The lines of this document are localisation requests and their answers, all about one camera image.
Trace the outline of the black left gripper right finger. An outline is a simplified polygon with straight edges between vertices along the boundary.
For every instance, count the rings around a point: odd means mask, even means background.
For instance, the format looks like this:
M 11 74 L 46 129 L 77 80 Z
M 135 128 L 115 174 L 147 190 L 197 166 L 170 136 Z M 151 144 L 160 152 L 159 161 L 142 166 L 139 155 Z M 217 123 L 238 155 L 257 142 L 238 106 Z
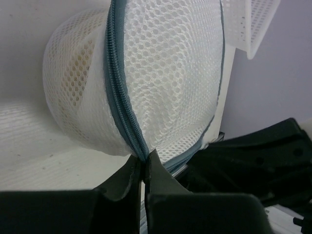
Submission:
M 145 167 L 145 210 L 150 234 L 271 234 L 264 207 L 253 195 L 185 189 L 153 150 Z

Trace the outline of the white mesh laundry bag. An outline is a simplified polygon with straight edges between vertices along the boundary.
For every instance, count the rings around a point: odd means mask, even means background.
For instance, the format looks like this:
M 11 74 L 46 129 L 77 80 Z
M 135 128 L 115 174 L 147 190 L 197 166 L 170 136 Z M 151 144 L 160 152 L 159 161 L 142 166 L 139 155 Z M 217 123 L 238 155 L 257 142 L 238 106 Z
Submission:
M 218 0 L 114 0 L 51 35 L 43 58 L 48 107 L 86 148 L 173 172 L 196 152 L 219 103 L 225 55 Z

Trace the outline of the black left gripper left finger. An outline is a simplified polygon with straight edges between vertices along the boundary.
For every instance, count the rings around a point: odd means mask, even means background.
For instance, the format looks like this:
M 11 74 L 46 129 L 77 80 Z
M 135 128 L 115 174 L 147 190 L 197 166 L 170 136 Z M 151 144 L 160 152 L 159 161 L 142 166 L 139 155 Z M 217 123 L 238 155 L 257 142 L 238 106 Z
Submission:
M 2 234 L 137 234 L 141 163 L 131 156 L 91 190 L 0 194 Z

